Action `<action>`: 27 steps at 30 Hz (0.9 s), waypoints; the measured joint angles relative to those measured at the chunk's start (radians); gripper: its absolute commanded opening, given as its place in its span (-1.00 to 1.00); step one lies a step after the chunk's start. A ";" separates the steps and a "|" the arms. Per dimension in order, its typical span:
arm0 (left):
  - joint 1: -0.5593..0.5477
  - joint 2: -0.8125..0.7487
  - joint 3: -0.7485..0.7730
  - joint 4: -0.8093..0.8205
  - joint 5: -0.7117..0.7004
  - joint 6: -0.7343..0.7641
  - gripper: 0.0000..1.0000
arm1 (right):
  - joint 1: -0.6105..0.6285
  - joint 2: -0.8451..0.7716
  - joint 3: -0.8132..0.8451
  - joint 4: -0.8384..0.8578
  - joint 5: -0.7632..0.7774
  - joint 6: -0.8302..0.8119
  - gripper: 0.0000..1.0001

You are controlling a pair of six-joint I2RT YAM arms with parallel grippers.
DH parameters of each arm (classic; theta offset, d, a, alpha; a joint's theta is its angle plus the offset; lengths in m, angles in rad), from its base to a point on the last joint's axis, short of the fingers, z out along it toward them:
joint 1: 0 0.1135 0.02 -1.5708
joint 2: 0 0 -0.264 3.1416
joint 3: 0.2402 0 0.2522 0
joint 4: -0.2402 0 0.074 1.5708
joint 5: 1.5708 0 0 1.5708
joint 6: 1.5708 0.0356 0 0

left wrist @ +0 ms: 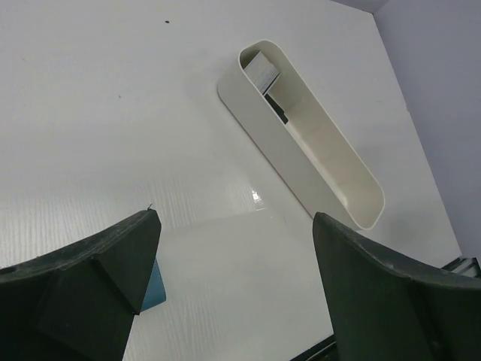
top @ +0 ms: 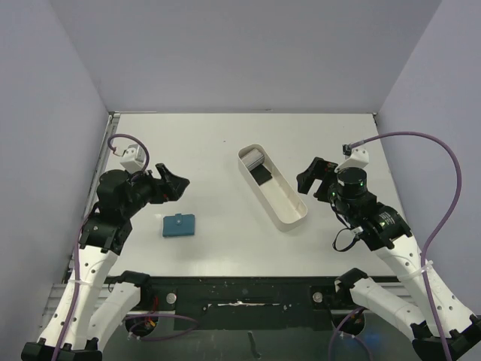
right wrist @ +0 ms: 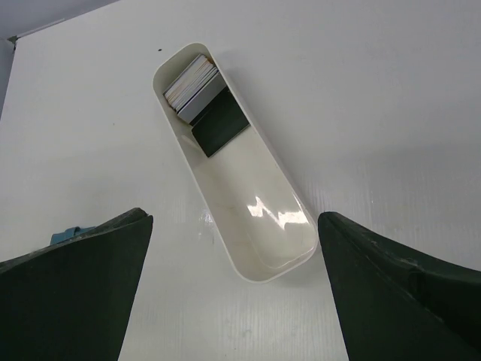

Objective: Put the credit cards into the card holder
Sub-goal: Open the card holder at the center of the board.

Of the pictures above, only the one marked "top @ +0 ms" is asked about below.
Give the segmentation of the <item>blue leather card holder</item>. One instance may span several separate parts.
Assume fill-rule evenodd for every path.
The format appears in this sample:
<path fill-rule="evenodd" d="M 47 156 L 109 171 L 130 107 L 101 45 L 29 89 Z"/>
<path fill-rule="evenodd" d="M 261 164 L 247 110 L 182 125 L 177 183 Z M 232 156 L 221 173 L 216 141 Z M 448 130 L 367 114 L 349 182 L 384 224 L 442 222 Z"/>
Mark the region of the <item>blue leather card holder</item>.
<path fill-rule="evenodd" d="M 175 214 L 166 216 L 162 221 L 162 236 L 175 238 L 191 236 L 195 234 L 194 214 Z"/>

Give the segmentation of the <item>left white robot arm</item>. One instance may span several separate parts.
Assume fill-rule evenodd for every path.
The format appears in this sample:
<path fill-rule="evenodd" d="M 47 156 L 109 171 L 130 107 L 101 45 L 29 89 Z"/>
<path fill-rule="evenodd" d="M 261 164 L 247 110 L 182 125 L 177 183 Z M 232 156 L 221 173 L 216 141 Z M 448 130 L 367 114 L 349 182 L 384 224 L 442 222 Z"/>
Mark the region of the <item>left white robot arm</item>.
<path fill-rule="evenodd" d="M 23 360 L 100 360 L 103 348 L 131 309 L 153 303 L 150 276 L 124 272 L 100 308 L 95 304 L 110 269 L 132 231 L 131 219 L 148 204 L 179 200 L 189 180 L 167 167 L 151 171 L 114 169 L 99 178 L 98 200 L 74 247 L 74 269 L 54 315 L 39 339 L 24 345 Z"/>

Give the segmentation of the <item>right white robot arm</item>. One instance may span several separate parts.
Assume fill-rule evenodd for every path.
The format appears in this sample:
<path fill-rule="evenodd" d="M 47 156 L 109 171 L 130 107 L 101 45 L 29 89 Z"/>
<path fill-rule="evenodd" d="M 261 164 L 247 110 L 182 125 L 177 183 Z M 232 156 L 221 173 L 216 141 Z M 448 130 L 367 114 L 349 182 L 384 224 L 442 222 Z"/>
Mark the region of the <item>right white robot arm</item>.
<path fill-rule="evenodd" d="M 359 167 L 338 169 L 316 157 L 298 174 L 298 192 L 321 182 L 315 198 L 331 206 L 354 235 L 395 274 L 412 303 L 377 284 L 358 268 L 334 282 L 334 297 L 345 308 L 361 306 L 390 323 L 411 342 L 422 360 L 457 360 L 480 341 L 480 318 L 463 305 L 422 256 L 402 216 L 368 191 L 367 173 Z"/>

